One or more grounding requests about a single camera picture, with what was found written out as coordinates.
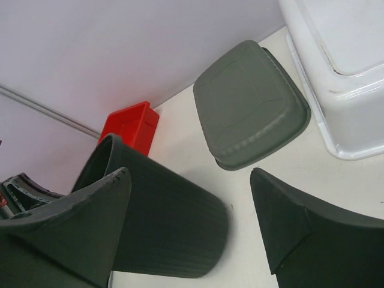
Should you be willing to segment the large white plastic container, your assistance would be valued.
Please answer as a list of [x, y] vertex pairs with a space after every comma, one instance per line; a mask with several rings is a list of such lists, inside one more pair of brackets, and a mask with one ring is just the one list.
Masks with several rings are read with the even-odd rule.
[[383, 152], [383, 2], [280, 1], [287, 44], [327, 150]]

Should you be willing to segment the black ribbed bucket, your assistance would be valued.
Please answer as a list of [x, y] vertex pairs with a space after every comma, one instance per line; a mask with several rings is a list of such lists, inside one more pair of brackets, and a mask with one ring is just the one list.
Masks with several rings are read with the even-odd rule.
[[113, 133], [97, 145], [73, 188], [86, 187], [121, 167], [131, 175], [131, 193], [113, 269], [179, 278], [209, 273], [228, 237], [224, 203]]

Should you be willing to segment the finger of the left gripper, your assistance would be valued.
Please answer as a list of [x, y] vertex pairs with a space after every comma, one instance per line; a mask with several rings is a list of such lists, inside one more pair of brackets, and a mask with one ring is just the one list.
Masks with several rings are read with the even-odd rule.
[[2, 221], [40, 221], [65, 211], [63, 195], [51, 192], [25, 173], [1, 182]]

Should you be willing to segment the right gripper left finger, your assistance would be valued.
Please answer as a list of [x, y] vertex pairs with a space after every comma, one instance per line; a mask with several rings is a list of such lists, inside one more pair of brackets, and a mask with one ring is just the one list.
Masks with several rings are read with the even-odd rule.
[[1, 286], [107, 287], [130, 192], [122, 167], [63, 195], [59, 215], [1, 220]]

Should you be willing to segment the dark grey plastic tub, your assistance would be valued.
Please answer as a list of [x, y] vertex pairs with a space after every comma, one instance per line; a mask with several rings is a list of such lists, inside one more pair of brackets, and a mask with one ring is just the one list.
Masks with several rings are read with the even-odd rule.
[[224, 170], [239, 170], [297, 138], [310, 106], [287, 71], [253, 40], [239, 43], [195, 81], [193, 94], [208, 149]]

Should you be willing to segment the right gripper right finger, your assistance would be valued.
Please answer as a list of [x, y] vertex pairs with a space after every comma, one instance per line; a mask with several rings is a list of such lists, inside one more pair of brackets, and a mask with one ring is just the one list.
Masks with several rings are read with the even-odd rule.
[[279, 287], [383, 287], [383, 220], [307, 194], [261, 168], [250, 176]]

